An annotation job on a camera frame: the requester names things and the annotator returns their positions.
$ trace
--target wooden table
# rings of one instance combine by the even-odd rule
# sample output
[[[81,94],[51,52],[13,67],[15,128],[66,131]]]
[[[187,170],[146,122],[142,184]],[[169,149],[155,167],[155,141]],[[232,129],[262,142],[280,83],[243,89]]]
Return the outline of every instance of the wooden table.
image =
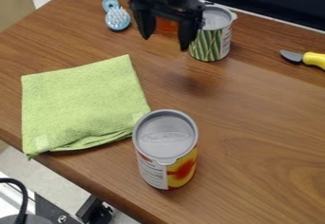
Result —
[[[128,53],[151,108],[198,123],[193,180],[151,188],[131,140],[37,160],[143,223],[324,223],[325,73],[278,55],[325,52],[324,35],[239,13],[230,55],[205,64],[176,39],[143,40],[134,23],[110,32],[101,3],[54,0],[0,35],[1,140],[21,149],[22,75]]]

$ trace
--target green towel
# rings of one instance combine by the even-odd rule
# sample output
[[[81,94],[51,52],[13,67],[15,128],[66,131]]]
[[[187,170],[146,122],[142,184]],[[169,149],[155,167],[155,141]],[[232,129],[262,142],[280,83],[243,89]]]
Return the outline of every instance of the green towel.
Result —
[[[22,77],[23,151],[86,149],[131,136],[150,111],[129,56]]]

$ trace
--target can lid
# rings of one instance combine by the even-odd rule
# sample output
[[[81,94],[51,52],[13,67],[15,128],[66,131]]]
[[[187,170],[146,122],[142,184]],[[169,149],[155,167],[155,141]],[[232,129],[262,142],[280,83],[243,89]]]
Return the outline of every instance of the can lid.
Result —
[[[232,14],[228,9],[206,6],[203,12],[203,30],[217,30],[228,27],[234,20]]]
[[[143,155],[161,165],[189,153],[198,140],[198,128],[186,114],[171,109],[143,116],[133,130],[133,143]]]

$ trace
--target green striped can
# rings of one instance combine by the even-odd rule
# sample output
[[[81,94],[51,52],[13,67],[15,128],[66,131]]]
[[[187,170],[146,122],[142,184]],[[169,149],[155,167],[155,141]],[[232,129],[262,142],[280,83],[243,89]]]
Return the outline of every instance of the green striped can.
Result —
[[[204,26],[190,44],[189,54],[199,61],[214,62],[230,51],[231,26],[237,15],[219,6],[206,6],[203,12]]]

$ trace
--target tin can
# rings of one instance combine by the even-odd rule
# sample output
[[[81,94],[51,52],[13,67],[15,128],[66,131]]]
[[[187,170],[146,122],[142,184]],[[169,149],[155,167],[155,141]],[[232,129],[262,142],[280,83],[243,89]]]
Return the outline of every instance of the tin can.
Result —
[[[151,186],[182,187],[197,168],[198,127],[181,111],[162,109],[144,115],[133,130],[140,174]]]
[[[217,5],[206,6],[203,12],[204,26],[189,46],[189,54],[199,61],[221,60],[230,51],[231,26],[237,15]]]

